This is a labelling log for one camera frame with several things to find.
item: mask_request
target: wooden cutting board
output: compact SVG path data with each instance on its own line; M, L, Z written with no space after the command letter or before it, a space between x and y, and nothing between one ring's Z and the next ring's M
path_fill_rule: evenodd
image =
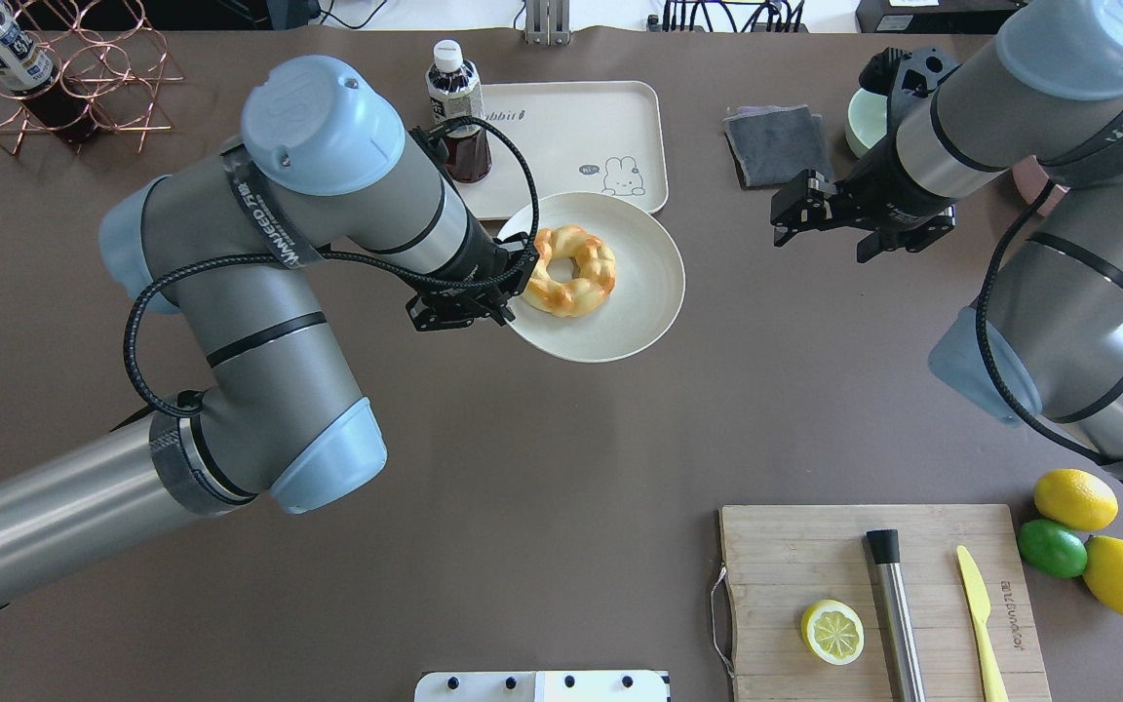
M900 530L901 568L931 701L982 702L977 645L956 564L964 545L990 595L986 629L1011 702L1049 702L1051 690L1007 505L723 507L736 702L891 702L866 530ZM865 653L847 666L803 644L800 618L821 599L850 604Z

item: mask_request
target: bread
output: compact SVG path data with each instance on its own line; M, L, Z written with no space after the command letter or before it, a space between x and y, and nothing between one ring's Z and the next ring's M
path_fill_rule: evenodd
M536 252L540 253L540 259L522 292L522 298L536 310L557 317L581 317L604 306L614 290L618 279L614 253L583 227L542 228L536 233ZM548 268L554 258L574 259L574 280L565 283L553 280Z

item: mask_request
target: knife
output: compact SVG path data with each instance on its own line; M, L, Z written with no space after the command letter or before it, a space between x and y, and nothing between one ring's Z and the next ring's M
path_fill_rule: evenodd
M990 635L986 631L986 619L990 617L990 595L986 593L986 583L982 581L982 572L977 569L977 564L973 563L968 548L957 546L956 558L959 560L959 574L965 582L968 613L973 618L973 636L977 637L982 693L985 694L986 702L1008 702L1008 693L1003 689L1003 676L999 675L999 665L994 660Z

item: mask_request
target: bottle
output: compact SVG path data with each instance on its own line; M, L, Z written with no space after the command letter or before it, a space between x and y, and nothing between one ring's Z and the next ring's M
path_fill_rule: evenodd
M432 116L441 124L451 117L471 115L483 119L483 86L480 71L462 57L456 40L445 39L432 49L432 66L427 71L427 90L432 97ZM487 133L480 125L463 126L445 137L449 156L445 170L458 182L478 182L492 167Z
M99 131L89 103L63 89L58 66L2 3L0 88L19 98L29 115L67 144L83 144Z

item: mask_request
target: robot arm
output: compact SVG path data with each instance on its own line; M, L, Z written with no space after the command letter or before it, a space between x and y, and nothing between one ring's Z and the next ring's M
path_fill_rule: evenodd
M411 273L418 329L513 319L506 302L536 261L529 237L492 239L424 138L351 67L326 56L277 66L240 126L221 154L117 206L100 233L130 297L170 271L263 259L184 277L150 302L183 311L216 386L0 484L0 609L259 493L299 513L377 474L387 449L369 401L299 270L334 256L335 240Z
M1038 0L964 66L935 67L939 89L850 177L802 174L775 197L776 244L838 217L874 231L860 244L861 262L900 247L920 252L949 230L939 212L1038 156L1070 190L999 271L986 329L1016 400L1123 478L1123 1ZM931 368L1015 422L975 329L966 308Z

